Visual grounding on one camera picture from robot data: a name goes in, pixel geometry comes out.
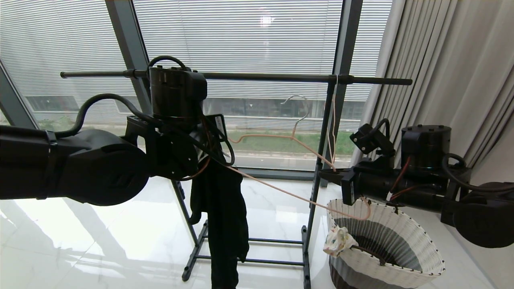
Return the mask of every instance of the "white wall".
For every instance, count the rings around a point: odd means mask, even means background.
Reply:
[[[514,120],[511,119],[500,141],[487,157],[475,166],[471,183],[480,185],[487,182],[514,182],[513,143]],[[514,245],[497,249],[482,248],[465,240],[454,228],[450,230],[498,289],[513,288]]]

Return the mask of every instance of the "white tile floor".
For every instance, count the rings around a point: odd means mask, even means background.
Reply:
[[[311,183],[270,181],[309,197]],[[183,183],[186,194],[190,183]],[[244,180],[252,238],[300,239],[308,205]],[[340,197],[340,187],[320,190],[320,202]],[[183,267],[193,248],[168,180],[152,178],[134,199],[95,207],[66,198],[1,201],[0,288],[118,289],[210,288],[210,264],[199,260],[188,282]],[[493,288],[435,214],[405,209],[429,233],[446,260],[447,272],[429,288]],[[201,224],[195,226],[197,232]],[[321,250],[325,212],[317,210],[311,239],[313,288],[333,288]],[[203,246],[208,254],[208,245]],[[250,245],[249,258],[302,261],[299,247]],[[300,267],[245,263],[238,288],[303,288]]]

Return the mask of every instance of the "woven basket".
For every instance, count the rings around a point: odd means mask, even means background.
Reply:
[[[444,272],[439,251],[416,221],[395,207],[369,203],[371,216],[365,221],[328,211],[328,226],[346,227],[365,249],[346,249],[338,258],[330,257],[337,289],[417,288]],[[328,207],[362,218],[368,211],[362,200],[353,206],[332,200]]]

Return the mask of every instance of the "black metal clothes rack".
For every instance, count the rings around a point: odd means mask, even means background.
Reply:
[[[329,75],[329,76],[311,76],[311,75],[265,75],[265,74],[205,74],[207,79],[228,79],[228,80],[261,80],[261,81],[295,81],[295,82],[327,82],[327,97],[326,103],[332,103],[332,98],[334,95],[334,89],[336,81],[338,84],[351,84],[351,83],[374,83],[374,84],[393,84],[393,85],[410,85],[412,80],[407,79],[385,79],[385,78],[358,78],[348,75]],[[321,134],[320,134],[320,143],[318,147],[318,153],[322,155],[324,153],[325,147],[325,139],[327,137],[327,129],[328,122],[330,118],[331,105],[326,105],[325,110],[323,112],[323,121],[321,125]],[[316,202],[318,198],[319,186],[321,178],[318,175],[318,172],[322,169],[323,163],[322,160],[318,157],[316,160],[316,168],[315,168],[315,178],[313,189],[311,192],[310,200]],[[189,224],[189,213],[187,211],[185,205],[185,194],[182,189],[180,182],[172,181],[173,188],[177,195],[178,202],[180,204],[180,208],[184,214],[186,219],[187,226],[189,228],[189,232],[191,234],[191,238],[194,242],[194,248],[189,257],[189,261],[184,267],[184,272],[182,274],[182,280],[185,282],[189,280],[191,276],[191,272],[194,268],[194,265],[198,259],[211,259],[210,256],[200,255],[201,247],[208,236],[208,220],[205,221],[200,233],[197,235],[193,226]],[[280,261],[280,260],[262,260],[262,259],[246,259],[245,262],[248,263],[264,263],[264,264],[279,264],[279,265],[291,265],[291,266],[301,266],[303,268],[303,288],[310,289],[310,266],[309,266],[309,239],[312,233],[312,227],[314,222],[314,213],[316,206],[309,205],[309,219],[307,226],[302,226],[300,230],[301,241],[293,241],[293,240],[275,240],[275,239],[259,239],[259,238],[249,238],[250,242],[262,242],[262,243],[279,243],[286,245],[301,245],[302,246],[302,262],[291,262],[291,261]]]

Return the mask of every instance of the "black garment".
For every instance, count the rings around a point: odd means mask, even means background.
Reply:
[[[200,221],[207,213],[211,251],[212,288],[235,288],[239,282],[237,259],[245,261],[248,253],[246,204],[241,195],[243,177],[211,160],[206,169],[193,179],[191,218]]]

